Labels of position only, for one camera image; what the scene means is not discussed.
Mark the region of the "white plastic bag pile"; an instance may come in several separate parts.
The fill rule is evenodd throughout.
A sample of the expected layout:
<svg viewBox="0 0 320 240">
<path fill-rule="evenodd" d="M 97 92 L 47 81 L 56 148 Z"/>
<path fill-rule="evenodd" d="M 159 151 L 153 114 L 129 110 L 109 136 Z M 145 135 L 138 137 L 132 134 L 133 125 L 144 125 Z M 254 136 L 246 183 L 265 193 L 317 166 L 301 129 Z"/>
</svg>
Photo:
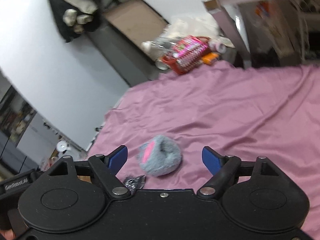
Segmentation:
<svg viewBox="0 0 320 240">
<path fill-rule="evenodd" d="M 208 37 L 215 42 L 227 44 L 221 36 L 218 23 L 209 13 L 172 16 L 170 23 L 163 29 L 161 37 L 183 38 L 188 35 Z"/>
</svg>

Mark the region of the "orange bottle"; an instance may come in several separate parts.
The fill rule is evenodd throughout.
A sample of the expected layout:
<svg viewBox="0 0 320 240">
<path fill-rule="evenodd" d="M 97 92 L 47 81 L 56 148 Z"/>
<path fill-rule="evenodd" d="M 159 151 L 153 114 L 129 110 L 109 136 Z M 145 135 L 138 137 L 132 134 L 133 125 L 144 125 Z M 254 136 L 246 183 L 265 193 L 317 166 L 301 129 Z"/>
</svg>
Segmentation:
<svg viewBox="0 0 320 240">
<path fill-rule="evenodd" d="M 203 64 L 212 66 L 217 60 L 219 60 L 220 54 L 216 52 L 211 52 L 201 58 Z"/>
</svg>

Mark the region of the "grey plush slipper pink heart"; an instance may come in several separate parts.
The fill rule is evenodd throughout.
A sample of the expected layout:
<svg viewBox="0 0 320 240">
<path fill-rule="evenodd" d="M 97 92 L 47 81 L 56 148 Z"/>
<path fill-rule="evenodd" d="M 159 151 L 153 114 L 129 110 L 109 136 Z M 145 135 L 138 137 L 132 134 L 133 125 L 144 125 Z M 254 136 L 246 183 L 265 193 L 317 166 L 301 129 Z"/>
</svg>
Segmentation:
<svg viewBox="0 0 320 240">
<path fill-rule="evenodd" d="M 160 177 L 174 172 L 182 161 L 178 144 L 164 135 L 157 135 L 140 146 L 137 160 L 149 176 Z"/>
</svg>

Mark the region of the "black white hanging jacket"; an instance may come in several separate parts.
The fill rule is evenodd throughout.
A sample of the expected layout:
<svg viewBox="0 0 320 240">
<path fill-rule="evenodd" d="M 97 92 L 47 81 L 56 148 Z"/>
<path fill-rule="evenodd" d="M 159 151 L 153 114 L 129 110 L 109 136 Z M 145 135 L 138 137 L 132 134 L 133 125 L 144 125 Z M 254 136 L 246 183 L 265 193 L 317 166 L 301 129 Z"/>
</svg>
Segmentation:
<svg viewBox="0 0 320 240">
<path fill-rule="evenodd" d="M 56 27 L 66 43 L 101 25 L 101 0 L 48 0 Z"/>
</svg>

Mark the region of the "white desk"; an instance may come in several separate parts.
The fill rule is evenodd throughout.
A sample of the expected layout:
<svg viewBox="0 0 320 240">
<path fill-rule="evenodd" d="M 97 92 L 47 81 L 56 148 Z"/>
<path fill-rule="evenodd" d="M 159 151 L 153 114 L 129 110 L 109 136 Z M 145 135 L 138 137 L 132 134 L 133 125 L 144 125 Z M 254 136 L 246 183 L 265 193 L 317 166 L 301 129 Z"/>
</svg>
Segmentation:
<svg viewBox="0 0 320 240">
<path fill-rule="evenodd" d="M 319 0 L 202 0 L 243 67 L 319 64 Z"/>
</svg>

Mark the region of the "pink bed sheet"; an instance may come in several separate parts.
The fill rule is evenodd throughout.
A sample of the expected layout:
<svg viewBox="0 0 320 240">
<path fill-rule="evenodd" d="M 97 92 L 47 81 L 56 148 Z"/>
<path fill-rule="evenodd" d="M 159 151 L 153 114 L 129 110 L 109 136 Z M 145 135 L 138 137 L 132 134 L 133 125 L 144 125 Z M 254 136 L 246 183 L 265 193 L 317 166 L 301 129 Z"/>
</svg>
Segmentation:
<svg viewBox="0 0 320 240">
<path fill-rule="evenodd" d="M 211 176 L 201 160 L 205 146 L 248 161 L 266 156 L 307 194 L 303 230 L 319 239 L 319 66 L 245 70 L 218 61 L 163 74 L 124 94 L 89 155 L 125 145 L 118 178 L 139 176 L 139 149 L 157 135 L 173 139 L 183 160 L 174 173 L 147 178 L 147 189 L 198 189 Z"/>
</svg>

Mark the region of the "red basket with snacks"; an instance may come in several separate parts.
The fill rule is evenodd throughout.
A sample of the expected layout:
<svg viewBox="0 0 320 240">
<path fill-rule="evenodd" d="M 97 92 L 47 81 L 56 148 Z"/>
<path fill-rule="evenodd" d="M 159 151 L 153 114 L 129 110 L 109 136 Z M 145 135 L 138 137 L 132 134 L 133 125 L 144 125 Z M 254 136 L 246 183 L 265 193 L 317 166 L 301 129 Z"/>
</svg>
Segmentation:
<svg viewBox="0 0 320 240">
<path fill-rule="evenodd" d="M 205 36 L 184 37 L 160 58 L 160 62 L 178 75 L 187 74 L 199 65 L 201 57 L 210 53 L 209 40 Z"/>
</svg>

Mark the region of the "framed brown board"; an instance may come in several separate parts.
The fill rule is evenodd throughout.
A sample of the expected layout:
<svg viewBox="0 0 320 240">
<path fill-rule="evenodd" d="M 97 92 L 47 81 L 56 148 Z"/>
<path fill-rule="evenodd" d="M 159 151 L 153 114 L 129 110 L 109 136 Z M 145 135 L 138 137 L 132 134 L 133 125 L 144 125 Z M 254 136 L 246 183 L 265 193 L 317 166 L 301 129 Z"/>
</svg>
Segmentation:
<svg viewBox="0 0 320 240">
<path fill-rule="evenodd" d="M 144 0 L 127 0 L 104 12 L 107 22 L 143 50 L 143 42 L 155 40 L 169 24 Z"/>
</svg>

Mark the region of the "white kitchen cabinet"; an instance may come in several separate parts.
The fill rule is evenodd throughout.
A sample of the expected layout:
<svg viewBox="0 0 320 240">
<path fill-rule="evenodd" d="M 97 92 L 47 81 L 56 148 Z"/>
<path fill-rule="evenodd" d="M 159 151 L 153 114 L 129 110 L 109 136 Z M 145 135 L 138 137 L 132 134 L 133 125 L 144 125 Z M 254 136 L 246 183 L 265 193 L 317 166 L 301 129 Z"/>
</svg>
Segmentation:
<svg viewBox="0 0 320 240">
<path fill-rule="evenodd" d="M 61 136 L 10 86 L 1 90 L 1 165 L 13 174 L 38 168 Z"/>
</svg>

